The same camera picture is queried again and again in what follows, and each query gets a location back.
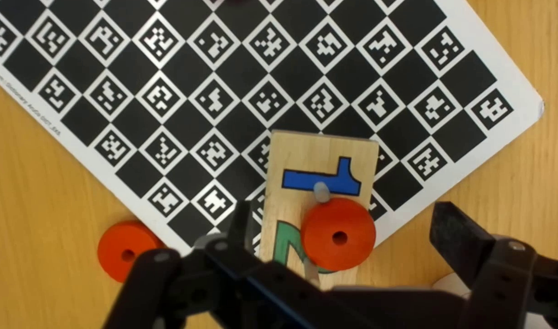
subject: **wooden surface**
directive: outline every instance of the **wooden surface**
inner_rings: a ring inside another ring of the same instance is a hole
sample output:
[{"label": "wooden surface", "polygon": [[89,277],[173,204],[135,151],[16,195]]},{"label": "wooden surface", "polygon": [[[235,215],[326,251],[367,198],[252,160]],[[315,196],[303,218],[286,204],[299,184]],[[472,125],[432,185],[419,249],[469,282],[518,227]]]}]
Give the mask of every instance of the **wooden surface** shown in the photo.
[{"label": "wooden surface", "polygon": [[[558,0],[472,0],[532,81],[547,116],[443,200],[492,233],[558,257]],[[97,266],[98,237],[128,211],[0,90],[0,328],[100,328],[119,286]],[[429,286],[447,266],[427,242],[430,209],[359,275]]]},{"label": "wooden surface", "polygon": [[[270,262],[275,251],[277,224],[284,222],[301,229],[301,218],[315,205],[312,193],[283,189],[284,171],[303,171],[315,174],[336,174],[339,158],[352,160],[350,174],[361,184],[356,198],[359,205],[370,205],[374,169],[377,160],[377,145],[363,140],[326,138],[312,134],[274,132],[270,147],[270,162],[266,174],[264,220],[261,235],[261,258]],[[306,277],[306,268],[292,253],[286,266]],[[334,275],[319,275],[317,288],[330,290],[337,286],[354,286],[357,268]]]}]

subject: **black and white marker pattern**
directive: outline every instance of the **black and white marker pattern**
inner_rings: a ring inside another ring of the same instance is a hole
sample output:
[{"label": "black and white marker pattern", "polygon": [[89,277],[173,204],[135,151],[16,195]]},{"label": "black and white marker pattern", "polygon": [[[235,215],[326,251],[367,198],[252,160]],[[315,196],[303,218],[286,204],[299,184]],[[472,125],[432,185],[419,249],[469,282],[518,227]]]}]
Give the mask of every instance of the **black and white marker pattern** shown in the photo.
[{"label": "black and white marker pattern", "polygon": [[188,248],[241,200],[259,244],[274,129],[377,142],[407,222],[518,112],[434,0],[0,0],[0,70]]}]

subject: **orange ball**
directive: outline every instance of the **orange ball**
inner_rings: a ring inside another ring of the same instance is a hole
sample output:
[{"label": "orange ball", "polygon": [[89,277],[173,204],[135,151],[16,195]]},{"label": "orange ball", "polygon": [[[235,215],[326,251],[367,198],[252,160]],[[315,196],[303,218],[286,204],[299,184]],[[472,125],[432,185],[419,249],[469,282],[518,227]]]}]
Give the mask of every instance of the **orange ball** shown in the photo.
[{"label": "orange ball", "polygon": [[162,248],[140,222],[122,222],[108,229],[97,248],[100,268],[117,282],[126,282],[135,260]]},{"label": "orange ball", "polygon": [[376,244],[376,227],[365,207],[332,198],[315,205],[301,226],[306,258],[325,271],[346,271],[363,264]]}]

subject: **blue puzzle piece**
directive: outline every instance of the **blue puzzle piece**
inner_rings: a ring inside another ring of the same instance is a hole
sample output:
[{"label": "blue puzzle piece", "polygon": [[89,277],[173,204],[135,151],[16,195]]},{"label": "blue puzzle piece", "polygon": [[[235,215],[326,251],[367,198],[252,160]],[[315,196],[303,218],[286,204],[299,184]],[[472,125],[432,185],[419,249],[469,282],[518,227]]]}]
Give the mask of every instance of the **blue puzzle piece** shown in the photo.
[{"label": "blue puzzle piece", "polygon": [[315,173],[297,173],[284,171],[283,173],[283,189],[286,191],[314,191],[315,184],[323,182],[330,195],[343,196],[359,196],[361,184],[352,178],[352,160],[339,158],[337,171],[334,176],[330,174],[315,174]]}]

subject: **wooden table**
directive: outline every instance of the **wooden table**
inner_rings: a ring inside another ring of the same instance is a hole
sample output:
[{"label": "wooden table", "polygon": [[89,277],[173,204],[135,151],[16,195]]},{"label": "wooden table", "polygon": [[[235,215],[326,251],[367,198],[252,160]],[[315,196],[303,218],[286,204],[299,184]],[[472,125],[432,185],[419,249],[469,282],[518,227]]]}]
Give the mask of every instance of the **wooden table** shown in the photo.
[{"label": "wooden table", "polygon": [[[443,200],[558,257],[558,0],[472,6],[543,96],[547,116]],[[128,216],[0,90],[0,328],[100,328],[120,286],[97,266],[97,242]],[[447,275],[429,226],[430,209],[374,253],[361,280],[429,286]]]}]

